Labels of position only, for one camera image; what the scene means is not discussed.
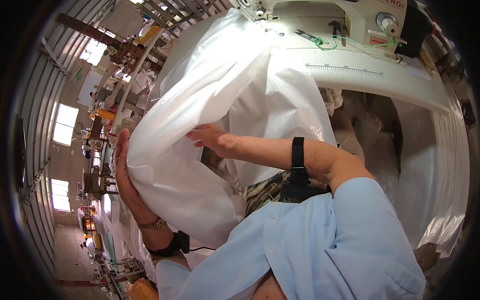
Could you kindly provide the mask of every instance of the green thread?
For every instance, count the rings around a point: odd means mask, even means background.
[[[337,38],[343,38],[343,39],[346,39],[346,40],[349,40],[351,42],[354,42],[354,43],[357,43],[357,44],[360,44],[362,45],[363,47],[366,47],[366,48],[375,48],[375,47],[381,47],[381,46],[391,46],[391,45],[397,45],[398,47],[401,47],[402,44],[397,41],[393,36],[389,36],[387,34],[385,34],[387,36],[387,38],[390,40],[390,42],[388,43],[383,43],[383,44],[378,44],[378,45],[373,45],[373,46],[366,46],[362,43],[359,43],[357,41],[354,41],[348,37],[343,37],[343,36],[336,36],[336,35],[332,35],[332,39],[333,41],[335,42],[335,46],[331,47],[331,48],[324,48],[322,46],[320,46],[321,44],[325,44],[325,45],[329,45],[330,42],[327,40],[327,39],[324,39],[323,37],[316,37],[316,38],[313,38],[312,39],[312,43],[314,43],[318,48],[320,48],[320,50],[322,51],[329,51],[329,50],[333,50],[335,48],[338,47],[338,44],[336,43],[336,37]]]

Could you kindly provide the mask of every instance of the camouflage pants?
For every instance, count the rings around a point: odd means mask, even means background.
[[[280,197],[282,182],[287,180],[289,175],[290,171],[283,171],[267,180],[249,186],[246,194],[247,209],[245,217],[270,202],[301,203],[304,199]],[[313,179],[311,181],[311,186],[321,186],[318,181]]]

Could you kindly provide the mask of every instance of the corrugated metal wall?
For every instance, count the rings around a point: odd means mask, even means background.
[[[65,1],[60,12],[85,23],[98,22],[111,9],[113,0],[77,0]],[[83,50],[89,38],[52,22],[44,37],[68,71]],[[53,122],[61,92],[70,78],[60,71],[48,54],[42,51],[41,44],[36,48],[34,63],[30,65],[25,76],[28,82],[24,89],[22,105],[18,112],[24,120],[25,130],[25,179],[21,190],[23,218],[25,229],[32,236],[33,242],[47,266],[54,275],[53,264],[53,214],[48,168],[48,149],[50,145]]]

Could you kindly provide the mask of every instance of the light blue shirt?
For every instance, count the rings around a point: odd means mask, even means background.
[[[193,271],[156,265],[160,299],[250,299],[272,269],[289,300],[420,299],[425,277],[378,183],[355,178],[301,204],[269,203]]]

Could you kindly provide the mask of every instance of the wrist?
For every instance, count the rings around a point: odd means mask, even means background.
[[[238,159],[241,144],[240,138],[241,137],[231,133],[225,133],[221,136],[219,143],[225,149],[225,155],[223,158]]]
[[[138,224],[151,224],[158,218],[141,198],[135,199],[129,209]]]

